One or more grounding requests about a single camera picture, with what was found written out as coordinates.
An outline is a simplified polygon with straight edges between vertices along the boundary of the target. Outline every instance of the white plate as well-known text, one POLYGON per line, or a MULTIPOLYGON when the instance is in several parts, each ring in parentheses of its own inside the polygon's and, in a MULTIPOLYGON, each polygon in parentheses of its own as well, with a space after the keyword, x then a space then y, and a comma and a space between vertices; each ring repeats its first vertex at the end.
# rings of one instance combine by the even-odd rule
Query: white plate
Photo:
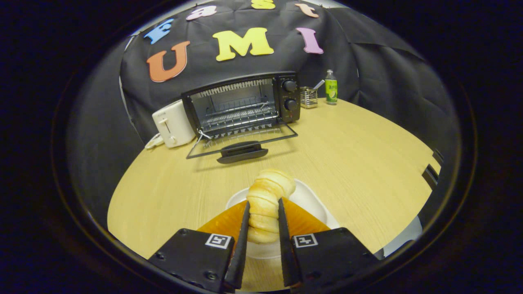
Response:
MULTIPOLYGON (((339 223, 329 210, 318 199, 318 196, 309 188, 304 182, 294 179, 296 181, 296 190, 289 197, 289 200, 305 209, 308 213, 315 216, 321 222, 331 229, 339 228, 339 223)), ((249 188, 245 188, 234 194, 225 205, 225 209, 238 204, 247 199, 247 192, 249 188)), ((256 259, 269 259, 280 257, 280 241, 269 244, 255 244, 247 242, 247 256, 256 259)))

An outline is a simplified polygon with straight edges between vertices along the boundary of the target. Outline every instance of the metal utensil holder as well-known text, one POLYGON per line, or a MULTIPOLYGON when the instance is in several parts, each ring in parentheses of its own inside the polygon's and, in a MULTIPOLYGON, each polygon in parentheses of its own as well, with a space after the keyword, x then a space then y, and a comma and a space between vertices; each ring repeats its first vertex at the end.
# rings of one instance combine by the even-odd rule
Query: metal utensil holder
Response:
POLYGON ((301 107, 314 108, 318 106, 318 90, 311 87, 300 87, 301 107))

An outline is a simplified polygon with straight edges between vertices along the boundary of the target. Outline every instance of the bread roll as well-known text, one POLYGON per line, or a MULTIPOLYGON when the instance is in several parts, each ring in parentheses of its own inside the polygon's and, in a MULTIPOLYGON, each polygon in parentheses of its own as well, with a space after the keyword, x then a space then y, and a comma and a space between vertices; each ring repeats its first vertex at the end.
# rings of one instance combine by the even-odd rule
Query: bread roll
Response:
POLYGON ((259 214, 278 219, 278 206, 276 204, 257 197, 247 197, 247 200, 251 204, 250 214, 259 214))
POLYGON ((251 204, 247 240, 271 243, 279 239, 278 200, 288 198, 296 190, 294 179, 277 169, 264 169, 249 188, 251 204))
POLYGON ((272 243, 280 238, 278 233, 267 232, 258 228, 249 227, 247 241, 253 243, 272 243))
POLYGON ((271 233, 280 232, 278 220, 272 217, 251 214, 251 216, 249 217, 249 225, 253 228, 262 229, 271 233))
POLYGON ((278 184, 285 191, 285 197, 289 197, 296 190, 296 182, 292 177, 277 169, 264 169, 256 179, 267 179, 278 184))
POLYGON ((254 180, 254 186, 262 187, 263 189, 273 193, 279 200, 281 197, 286 197, 285 190, 275 182, 262 178, 254 180))
POLYGON ((274 193, 264 189, 259 183, 254 183, 247 193, 247 197, 257 197, 271 202, 274 205, 278 205, 278 199, 274 193))

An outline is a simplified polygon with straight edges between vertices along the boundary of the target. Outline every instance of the toaster oven handle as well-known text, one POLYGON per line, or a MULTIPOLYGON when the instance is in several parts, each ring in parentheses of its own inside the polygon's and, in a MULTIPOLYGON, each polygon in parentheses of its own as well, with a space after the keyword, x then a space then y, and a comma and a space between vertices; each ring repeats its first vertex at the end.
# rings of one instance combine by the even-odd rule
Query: toaster oven handle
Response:
POLYGON ((222 157, 218 158, 219 163, 228 164, 247 159, 254 159, 265 156, 269 150, 263 149, 258 141, 247 141, 229 145, 221 151, 222 157))

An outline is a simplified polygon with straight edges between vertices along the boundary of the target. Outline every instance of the letter m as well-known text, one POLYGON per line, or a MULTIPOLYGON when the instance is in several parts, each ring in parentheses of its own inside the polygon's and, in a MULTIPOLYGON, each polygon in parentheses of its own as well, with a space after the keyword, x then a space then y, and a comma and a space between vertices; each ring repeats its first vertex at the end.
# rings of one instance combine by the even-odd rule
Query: letter m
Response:
POLYGON ((241 56, 245 56, 251 44, 253 46, 251 49, 252 55, 273 54, 274 50, 269 47, 265 37, 266 31, 266 28, 250 28, 243 38, 233 31, 215 33, 212 37, 218 39, 218 47, 220 49, 220 54, 216 56, 216 60, 224 61, 236 57, 236 54, 231 52, 231 48, 241 56))

